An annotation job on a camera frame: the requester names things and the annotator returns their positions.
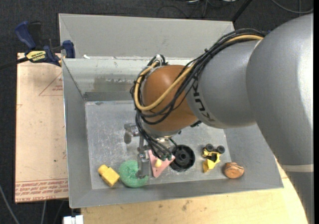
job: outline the brown ball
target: brown ball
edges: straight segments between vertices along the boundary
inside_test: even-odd
[[[239,178],[244,174],[244,172],[245,169],[236,162],[228,162],[224,166],[224,175],[230,179]]]

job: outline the yellow cable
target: yellow cable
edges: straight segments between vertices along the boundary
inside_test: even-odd
[[[225,43],[230,43],[232,41],[236,41],[236,40],[241,40],[241,39],[247,39],[247,40],[262,40],[263,37],[262,36],[258,36],[258,35],[240,35],[240,36],[235,36],[232,39],[229,39],[228,41],[226,41]]]
[[[232,39],[229,39],[228,41],[225,42],[226,43],[229,43],[229,42],[232,42],[232,41],[236,41],[236,40],[241,40],[241,39],[247,39],[247,40],[262,40],[263,37],[261,36],[258,36],[258,35],[241,35],[241,36],[236,36]],[[143,75],[145,75],[146,73],[148,73],[152,68],[154,68],[157,64],[157,61],[155,61],[154,63],[151,64],[150,67],[148,67],[147,69],[145,69],[139,76],[139,78],[137,79],[137,82],[135,84],[135,90],[134,90],[134,102],[135,102],[135,105],[136,107],[141,110],[141,111],[149,111],[155,107],[157,107],[163,100],[164,98],[167,97],[167,95],[173,90],[173,88],[184,78],[184,76],[186,76],[190,70],[193,68],[193,66],[195,65],[192,64],[191,66],[189,66],[188,68],[185,69],[185,71],[172,83],[172,85],[155,101],[153,102],[152,104],[150,104],[149,106],[142,106],[139,102],[139,87],[140,87],[140,83],[141,83],[141,80],[142,80],[142,77]]]
[[[139,84],[142,80],[142,74],[141,76],[138,78],[137,83],[135,85],[135,91],[134,91],[134,102],[135,105],[138,109],[140,109],[141,111],[149,111],[153,108],[155,108],[156,106],[158,106],[163,100],[164,98],[166,98],[166,96],[172,91],[172,89],[181,81],[183,80],[183,78],[190,72],[190,70],[193,68],[194,64],[192,64],[190,67],[186,68],[185,71],[172,83],[172,85],[152,104],[150,104],[147,107],[142,106],[139,103],[139,98],[138,98],[138,92],[139,92]]]

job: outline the wooden table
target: wooden table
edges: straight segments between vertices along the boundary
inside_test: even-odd
[[[283,189],[82,208],[85,224],[307,224],[290,180]]]

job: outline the gray floor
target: gray floor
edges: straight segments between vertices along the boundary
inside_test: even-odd
[[[207,20],[231,20],[244,0],[224,5],[213,1],[216,7],[208,6],[203,17],[202,5],[188,5],[182,0],[0,0],[0,64],[14,61],[16,52],[23,52],[26,46],[17,39],[14,28],[22,21],[41,21],[43,38],[58,45],[59,13],[107,14],[119,16],[143,16],[166,18],[192,18]],[[298,9],[298,0],[276,0],[290,9]],[[313,0],[302,0],[303,10],[312,6]],[[235,28],[251,27],[269,31],[298,14],[285,11],[270,0],[254,0],[237,19]],[[43,203],[12,203],[14,183],[15,151],[15,97],[16,68],[0,70],[0,184],[9,204],[21,224],[40,223]],[[44,223],[52,223],[61,202],[50,201],[47,205]],[[61,215],[70,212],[67,203]],[[0,223],[10,224],[14,220],[2,198],[0,198]]]

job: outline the blue clamp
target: blue clamp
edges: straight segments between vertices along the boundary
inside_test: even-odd
[[[40,35],[40,32],[39,32],[40,25],[41,25],[40,22],[38,22],[37,28],[35,30],[37,35]],[[45,63],[60,66],[59,61],[61,59],[55,55],[54,51],[62,50],[62,49],[65,49],[66,51],[66,58],[75,58],[74,46],[70,40],[64,41],[61,46],[53,48],[53,49],[51,49],[47,45],[45,45],[42,50],[36,49],[37,44],[35,43],[28,28],[29,28],[29,23],[27,21],[23,21],[14,29],[14,32],[19,38],[19,40],[28,46],[28,51],[25,52],[24,55],[29,61],[33,63],[45,62]]]

